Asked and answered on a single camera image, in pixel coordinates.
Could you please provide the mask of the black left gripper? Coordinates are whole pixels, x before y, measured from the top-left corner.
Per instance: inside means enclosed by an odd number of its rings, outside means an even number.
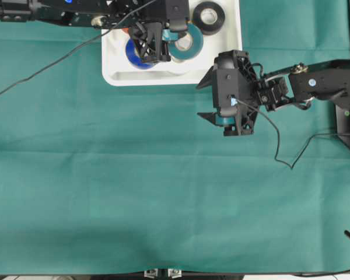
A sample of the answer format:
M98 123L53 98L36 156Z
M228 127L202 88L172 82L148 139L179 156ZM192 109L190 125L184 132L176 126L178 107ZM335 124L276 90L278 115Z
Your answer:
M143 63L169 62L169 44L187 35L165 29L169 22L168 1L105 1L108 24L128 29L130 39Z

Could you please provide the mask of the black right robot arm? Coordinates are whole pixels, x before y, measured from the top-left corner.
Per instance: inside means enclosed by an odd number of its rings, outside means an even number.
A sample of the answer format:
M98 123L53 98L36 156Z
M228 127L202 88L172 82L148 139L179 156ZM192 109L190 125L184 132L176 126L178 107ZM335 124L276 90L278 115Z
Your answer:
M251 135L260 107L267 111L295 106L308 110L314 99L336 108L336 131L350 149L350 59L312 65L299 63L270 73L256 72L248 52L222 52L214 59L197 89L212 88L214 112L199 113L224 135Z

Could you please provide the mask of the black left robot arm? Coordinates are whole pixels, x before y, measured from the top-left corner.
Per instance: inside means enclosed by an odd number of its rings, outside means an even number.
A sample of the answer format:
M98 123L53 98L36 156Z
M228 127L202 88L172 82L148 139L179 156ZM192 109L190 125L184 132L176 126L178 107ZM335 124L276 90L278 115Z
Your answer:
M188 30L188 1L0 1L0 21L41 21L69 27L127 29L140 60L170 61L163 31L184 35Z

